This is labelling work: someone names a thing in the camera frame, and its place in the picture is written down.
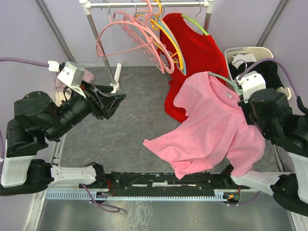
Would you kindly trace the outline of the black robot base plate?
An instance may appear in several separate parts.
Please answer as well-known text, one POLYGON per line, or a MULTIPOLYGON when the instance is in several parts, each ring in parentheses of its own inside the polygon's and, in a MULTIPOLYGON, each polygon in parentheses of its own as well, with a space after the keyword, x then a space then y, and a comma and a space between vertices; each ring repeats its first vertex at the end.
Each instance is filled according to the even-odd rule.
POLYGON ((248 189, 229 175, 194 173, 178 179, 174 173, 111 172, 88 189, 107 190, 113 196, 212 196, 214 190, 248 189))

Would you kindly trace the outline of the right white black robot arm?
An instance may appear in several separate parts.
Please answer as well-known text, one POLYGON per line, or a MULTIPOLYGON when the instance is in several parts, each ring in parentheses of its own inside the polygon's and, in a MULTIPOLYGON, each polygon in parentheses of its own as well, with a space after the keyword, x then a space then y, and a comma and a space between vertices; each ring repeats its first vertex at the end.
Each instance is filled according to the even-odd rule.
POLYGON ((248 171, 238 177, 227 165, 221 175, 226 188, 234 185, 259 190, 273 197, 284 209, 303 216, 308 215, 308 109, 300 96, 296 103, 301 115, 295 115, 285 94, 274 89, 257 90, 248 99, 240 95, 241 107, 248 125, 258 128, 272 145, 284 149, 294 166, 292 173, 271 175, 248 171))

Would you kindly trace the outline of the teal wavy hanger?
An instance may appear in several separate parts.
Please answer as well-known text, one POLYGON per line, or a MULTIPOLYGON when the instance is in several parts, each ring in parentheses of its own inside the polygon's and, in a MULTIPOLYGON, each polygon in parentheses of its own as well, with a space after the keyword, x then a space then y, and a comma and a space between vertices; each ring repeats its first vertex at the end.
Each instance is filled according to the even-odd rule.
POLYGON ((227 66, 224 62, 214 62, 210 67, 209 74, 216 77, 222 84, 238 95, 243 94, 243 90, 230 79, 227 66))

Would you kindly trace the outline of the pink t shirt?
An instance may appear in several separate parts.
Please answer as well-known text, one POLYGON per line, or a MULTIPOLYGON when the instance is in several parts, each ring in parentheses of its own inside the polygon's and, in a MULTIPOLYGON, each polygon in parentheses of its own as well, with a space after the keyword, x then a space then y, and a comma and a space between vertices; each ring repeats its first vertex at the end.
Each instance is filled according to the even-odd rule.
POLYGON ((185 110, 186 120, 143 144, 168 162, 178 179, 213 169, 223 159, 233 166, 232 175, 242 176, 262 158, 265 140, 255 126, 247 124, 238 100, 211 73, 193 74, 173 102, 185 110))

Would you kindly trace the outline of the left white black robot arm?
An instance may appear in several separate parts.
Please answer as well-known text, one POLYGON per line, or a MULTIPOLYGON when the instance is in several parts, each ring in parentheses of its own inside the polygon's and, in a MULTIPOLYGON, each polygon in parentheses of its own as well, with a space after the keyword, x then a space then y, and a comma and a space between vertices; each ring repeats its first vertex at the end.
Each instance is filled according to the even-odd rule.
POLYGON ((126 98, 110 86, 81 83, 81 93, 72 93, 57 106, 50 96, 34 91, 14 103, 14 118, 7 125, 6 154, 2 169, 2 196, 38 193, 50 186, 106 184, 102 165, 59 167, 37 159, 49 141, 60 139, 88 115, 109 119, 126 98))

